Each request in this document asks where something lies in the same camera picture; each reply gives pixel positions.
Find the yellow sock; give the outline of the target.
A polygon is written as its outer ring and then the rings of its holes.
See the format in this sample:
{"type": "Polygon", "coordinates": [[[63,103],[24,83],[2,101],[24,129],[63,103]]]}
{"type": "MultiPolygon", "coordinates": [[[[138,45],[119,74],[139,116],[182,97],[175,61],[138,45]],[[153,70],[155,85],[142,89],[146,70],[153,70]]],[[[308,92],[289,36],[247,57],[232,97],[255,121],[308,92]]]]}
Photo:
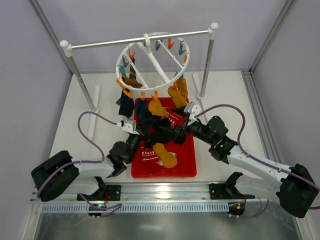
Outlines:
{"type": "Polygon", "coordinates": [[[167,92],[177,108],[188,104],[188,86],[185,78],[179,78],[174,85],[168,88],[167,92]]]}

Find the navy teal sock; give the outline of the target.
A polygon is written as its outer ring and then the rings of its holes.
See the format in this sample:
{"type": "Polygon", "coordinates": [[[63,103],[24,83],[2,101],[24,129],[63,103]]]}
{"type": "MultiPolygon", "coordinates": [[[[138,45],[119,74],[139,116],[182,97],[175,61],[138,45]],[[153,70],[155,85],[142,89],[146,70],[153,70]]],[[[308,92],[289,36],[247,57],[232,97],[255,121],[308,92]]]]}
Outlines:
{"type": "Polygon", "coordinates": [[[155,118],[148,109],[148,101],[144,98],[138,98],[135,105],[135,114],[141,124],[150,124],[151,126],[155,123],[155,118]]]}

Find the navy blue sock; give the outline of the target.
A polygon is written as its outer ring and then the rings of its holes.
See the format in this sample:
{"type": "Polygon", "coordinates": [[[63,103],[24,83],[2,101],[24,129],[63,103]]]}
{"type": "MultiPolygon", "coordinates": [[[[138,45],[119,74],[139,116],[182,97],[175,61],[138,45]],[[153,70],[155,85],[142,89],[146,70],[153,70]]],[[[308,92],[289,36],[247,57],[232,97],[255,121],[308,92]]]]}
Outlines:
{"type": "Polygon", "coordinates": [[[135,109],[135,103],[133,98],[129,97],[126,92],[129,92],[127,88],[121,92],[118,114],[126,118],[130,118],[135,109]]]}

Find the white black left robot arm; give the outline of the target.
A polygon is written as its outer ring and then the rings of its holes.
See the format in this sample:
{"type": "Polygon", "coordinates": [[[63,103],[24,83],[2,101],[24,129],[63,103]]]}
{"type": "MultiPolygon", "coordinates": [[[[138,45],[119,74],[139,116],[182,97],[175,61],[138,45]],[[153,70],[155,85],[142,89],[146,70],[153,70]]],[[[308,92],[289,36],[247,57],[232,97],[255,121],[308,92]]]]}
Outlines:
{"type": "Polygon", "coordinates": [[[122,174],[131,164],[141,145],[149,135],[148,123],[138,124],[136,133],[129,133],[126,141],[113,144],[103,159],[81,159],[62,150],[31,171],[37,189],[37,198],[49,202],[62,194],[76,194],[79,201],[102,201],[110,188],[105,178],[122,174]]]}

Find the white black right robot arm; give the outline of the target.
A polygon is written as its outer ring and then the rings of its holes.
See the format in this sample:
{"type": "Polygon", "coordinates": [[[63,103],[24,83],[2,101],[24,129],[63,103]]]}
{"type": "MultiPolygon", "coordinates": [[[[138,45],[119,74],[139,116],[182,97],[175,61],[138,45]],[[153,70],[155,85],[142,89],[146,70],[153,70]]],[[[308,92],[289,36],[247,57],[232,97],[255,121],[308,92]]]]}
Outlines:
{"type": "Polygon", "coordinates": [[[309,210],[318,210],[313,206],[320,192],[307,168],[301,164],[290,166],[270,159],[259,157],[241,145],[241,135],[244,131],[246,118],[244,113],[231,104],[219,104],[201,110],[193,102],[186,106],[173,108],[172,112],[185,117],[183,124],[173,128],[164,127],[165,134],[174,142],[181,143],[186,134],[207,143],[208,152],[219,162],[239,167],[252,174],[249,177],[241,172],[234,172],[226,181],[238,194],[261,197],[279,204],[287,213],[297,218],[304,218],[309,210]],[[228,129],[219,116],[213,116],[207,124],[203,124],[199,117],[217,108],[231,108],[236,110],[242,124],[237,140],[227,136],[228,129]]]}

